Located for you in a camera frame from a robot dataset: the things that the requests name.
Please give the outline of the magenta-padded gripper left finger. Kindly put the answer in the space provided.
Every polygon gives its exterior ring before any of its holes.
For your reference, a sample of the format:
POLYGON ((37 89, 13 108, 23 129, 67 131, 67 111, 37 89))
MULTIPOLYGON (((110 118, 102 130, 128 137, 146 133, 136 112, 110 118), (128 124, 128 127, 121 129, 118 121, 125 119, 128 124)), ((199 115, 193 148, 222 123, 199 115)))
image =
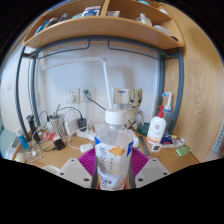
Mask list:
POLYGON ((70 158, 59 170, 58 176, 84 188, 95 189, 98 182, 95 149, 78 159, 70 158))

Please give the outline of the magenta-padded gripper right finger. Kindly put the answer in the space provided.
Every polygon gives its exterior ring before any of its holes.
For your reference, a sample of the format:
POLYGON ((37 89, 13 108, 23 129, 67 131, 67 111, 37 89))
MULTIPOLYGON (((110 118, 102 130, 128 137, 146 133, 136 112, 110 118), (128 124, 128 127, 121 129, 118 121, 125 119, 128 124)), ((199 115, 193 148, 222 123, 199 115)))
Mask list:
POLYGON ((157 158, 148 158, 137 149, 132 150, 129 167, 130 188, 140 188, 169 174, 157 158))

